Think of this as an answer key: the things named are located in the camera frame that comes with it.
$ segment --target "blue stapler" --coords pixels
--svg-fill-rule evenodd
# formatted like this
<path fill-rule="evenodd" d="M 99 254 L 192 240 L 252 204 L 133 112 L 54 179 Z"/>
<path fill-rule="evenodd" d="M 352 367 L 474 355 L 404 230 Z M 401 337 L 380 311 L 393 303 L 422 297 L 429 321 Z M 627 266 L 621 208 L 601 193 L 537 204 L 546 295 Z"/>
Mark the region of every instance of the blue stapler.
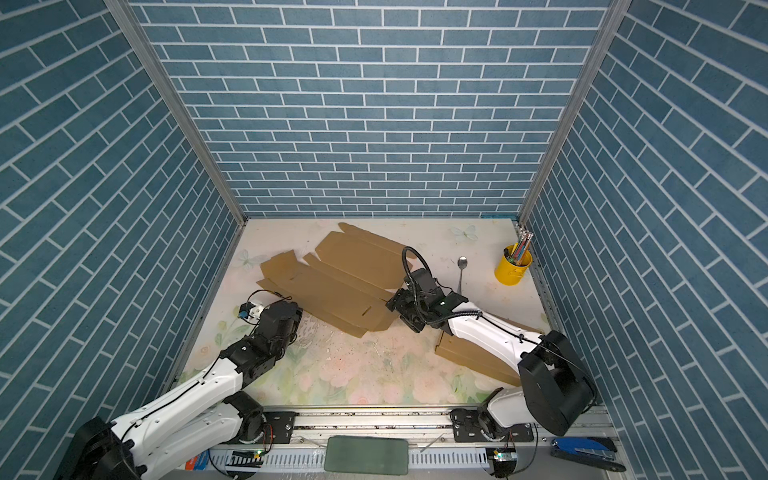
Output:
<path fill-rule="evenodd" d="M 560 437 L 552 440 L 551 445 L 550 454 L 556 458 L 612 472 L 627 470 L 616 462 L 616 445 L 605 437 Z"/>

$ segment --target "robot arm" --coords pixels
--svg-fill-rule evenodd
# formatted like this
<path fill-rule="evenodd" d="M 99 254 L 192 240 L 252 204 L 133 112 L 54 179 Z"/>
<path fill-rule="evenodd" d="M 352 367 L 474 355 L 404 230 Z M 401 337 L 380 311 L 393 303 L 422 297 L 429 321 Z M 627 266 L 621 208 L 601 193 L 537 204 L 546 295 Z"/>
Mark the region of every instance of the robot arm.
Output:
<path fill-rule="evenodd" d="M 411 251 L 423 268 L 411 272 L 406 254 Z M 483 312 L 466 297 L 445 295 L 429 266 L 411 247 L 402 251 L 406 288 L 387 302 L 413 331 L 425 326 L 467 339 L 503 360 L 520 375 L 525 405 L 537 422 L 555 435 L 564 435 L 576 418 L 595 402 L 597 387 L 568 339 L 559 332 L 540 335 L 520 329 Z M 479 409 L 489 438 L 502 438 L 515 423 L 519 394 L 502 390 Z"/>
<path fill-rule="evenodd" d="M 270 304 L 250 335 L 222 350 L 193 378 L 112 422 L 98 417 L 86 422 L 54 479 L 158 480 L 221 442 L 260 439 L 263 408 L 241 389 L 283 357 L 296 339 L 302 312 L 285 300 Z"/>

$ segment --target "mounting plate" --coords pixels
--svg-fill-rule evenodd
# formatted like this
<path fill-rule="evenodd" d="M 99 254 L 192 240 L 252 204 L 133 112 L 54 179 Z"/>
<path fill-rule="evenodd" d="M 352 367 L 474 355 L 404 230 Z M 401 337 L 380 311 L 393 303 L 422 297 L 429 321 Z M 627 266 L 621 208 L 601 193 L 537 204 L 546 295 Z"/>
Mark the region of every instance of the mounting plate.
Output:
<path fill-rule="evenodd" d="M 272 443 L 290 443 L 295 412 L 264 412 L 265 423 L 272 426 Z"/>
<path fill-rule="evenodd" d="M 451 410 L 453 440 L 457 443 L 492 442 L 483 435 L 478 422 L 478 411 L 474 409 Z M 533 430 L 530 423 L 518 423 L 510 428 L 515 442 L 533 442 Z"/>

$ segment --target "blue brick wallpaper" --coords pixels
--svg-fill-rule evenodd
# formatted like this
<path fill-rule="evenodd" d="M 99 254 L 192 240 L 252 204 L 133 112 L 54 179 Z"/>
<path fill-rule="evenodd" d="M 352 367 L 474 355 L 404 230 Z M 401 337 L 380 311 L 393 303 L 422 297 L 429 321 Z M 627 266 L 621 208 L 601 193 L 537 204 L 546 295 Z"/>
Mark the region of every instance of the blue brick wallpaper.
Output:
<path fill-rule="evenodd" d="M 131 4 L 250 216 L 478 217 L 518 212 L 608 3 Z"/>
<path fill-rule="evenodd" d="M 0 478 L 158 394 L 235 225 L 101 0 L 0 2 Z"/>
<path fill-rule="evenodd" d="M 634 0 L 530 226 L 638 478 L 768 478 L 768 2 Z"/>

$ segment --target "green sponge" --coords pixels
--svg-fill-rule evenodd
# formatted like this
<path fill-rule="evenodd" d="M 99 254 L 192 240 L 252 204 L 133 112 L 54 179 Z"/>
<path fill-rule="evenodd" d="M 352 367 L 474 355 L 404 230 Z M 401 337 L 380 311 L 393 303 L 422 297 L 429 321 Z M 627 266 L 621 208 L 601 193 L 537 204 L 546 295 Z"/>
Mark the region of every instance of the green sponge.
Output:
<path fill-rule="evenodd" d="M 408 475 L 408 442 L 403 439 L 337 435 L 328 439 L 326 472 Z"/>

